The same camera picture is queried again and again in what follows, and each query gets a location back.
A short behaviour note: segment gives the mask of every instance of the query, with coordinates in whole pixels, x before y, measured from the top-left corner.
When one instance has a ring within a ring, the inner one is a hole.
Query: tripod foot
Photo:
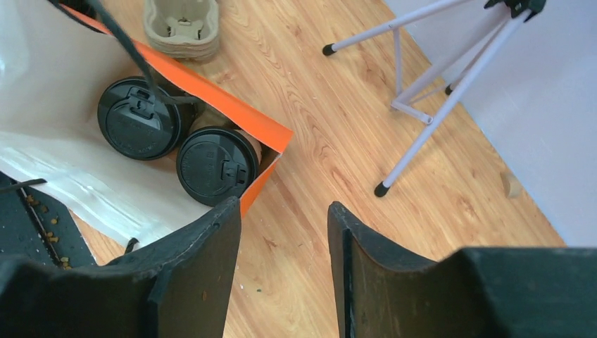
[[[323,47],[323,50],[322,50],[322,52],[323,52],[323,55],[325,55],[325,56],[330,56],[330,55],[332,55],[333,53],[336,53],[336,51],[332,49],[332,45],[333,45],[333,44],[326,44],[326,45]]]
[[[383,197],[383,196],[386,196],[386,194],[388,193],[388,190],[390,190],[390,188],[389,187],[385,187],[384,183],[381,182],[381,183],[379,183],[377,185],[377,187],[375,187],[374,194],[377,197]]]

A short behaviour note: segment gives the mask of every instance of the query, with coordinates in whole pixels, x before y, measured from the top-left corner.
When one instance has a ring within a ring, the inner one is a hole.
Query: cup lid
[[[112,84],[98,106],[100,130],[108,143],[137,160],[160,158],[174,149],[182,134],[179,114],[176,106],[157,100],[142,77]]]
[[[257,178],[258,157],[251,143],[234,130],[204,127],[184,142],[177,173],[184,190],[197,201],[216,206],[241,197]]]

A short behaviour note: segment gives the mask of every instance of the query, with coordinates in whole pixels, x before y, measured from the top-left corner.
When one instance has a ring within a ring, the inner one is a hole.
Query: white tripod
[[[460,5],[472,0],[439,0],[436,3],[428,5],[419,10],[408,13],[400,18],[396,18],[387,23],[381,24],[377,27],[367,30],[353,37],[349,37],[335,44],[328,44],[323,47],[323,54],[330,56],[340,49],[346,48],[358,42],[370,39],[382,33],[394,32],[394,48],[396,50],[396,95],[397,97],[391,102],[391,106],[399,111],[403,111],[418,120],[427,124],[426,128],[421,132],[419,137],[413,142],[413,145],[406,151],[404,156],[396,164],[391,173],[375,188],[375,196],[384,196],[390,186],[398,179],[404,168],[413,159],[415,154],[423,147],[423,144],[431,137],[433,131],[438,128],[440,123],[446,118],[448,113],[458,103],[460,98],[470,87],[472,82],[481,73],[483,68],[487,66],[489,61],[495,56],[496,52],[508,40],[508,38],[520,27],[524,22],[540,13],[546,0],[489,0],[485,4],[485,8],[494,7],[491,9],[490,16],[481,25],[471,30],[471,35],[466,39],[459,48],[455,49],[451,54],[446,54],[446,57],[432,65],[427,71],[421,75],[408,88],[402,90],[402,71],[401,71],[401,48],[400,48],[400,33],[398,29],[404,25],[412,23],[416,20],[426,18],[432,14],[443,11],[447,8]],[[462,71],[445,90],[449,95],[443,106],[437,111],[435,116],[427,115],[422,111],[412,108],[412,104],[419,101],[430,94],[433,94],[442,88],[435,89],[428,94],[422,95],[416,99],[415,96],[423,89],[430,85],[440,74],[453,65],[459,58],[464,56],[471,48],[488,37],[488,42],[481,48],[479,53],[470,61],[468,66]]]

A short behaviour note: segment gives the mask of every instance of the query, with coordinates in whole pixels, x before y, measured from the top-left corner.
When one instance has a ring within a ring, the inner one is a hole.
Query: wall
[[[396,15],[434,2],[386,1]],[[437,61],[483,20],[485,2],[451,8],[407,30],[429,60]],[[597,246],[596,14],[594,0],[549,0],[462,100],[570,246]],[[463,66],[459,62],[444,78]]]

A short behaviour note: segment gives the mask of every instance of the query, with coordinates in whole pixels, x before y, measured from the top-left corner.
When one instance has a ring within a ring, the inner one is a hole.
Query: wooden floor
[[[143,0],[104,1],[133,37],[146,41]],[[326,237],[334,200],[430,258],[464,245],[563,246],[526,194],[504,197],[505,164],[460,106],[388,195],[373,196],[422,123],[389,109],[391,35],[329,58],[321,48],[393,18],[383,0],[220,5],[221,52],[192,67],[296,133],[244,219],[225,337],[338,337]],[[428,62],[403,36],[410,83]],[[432,112],[444,99],[437,94],[418,108]],[[84,232],[100,263],[122,253]]]

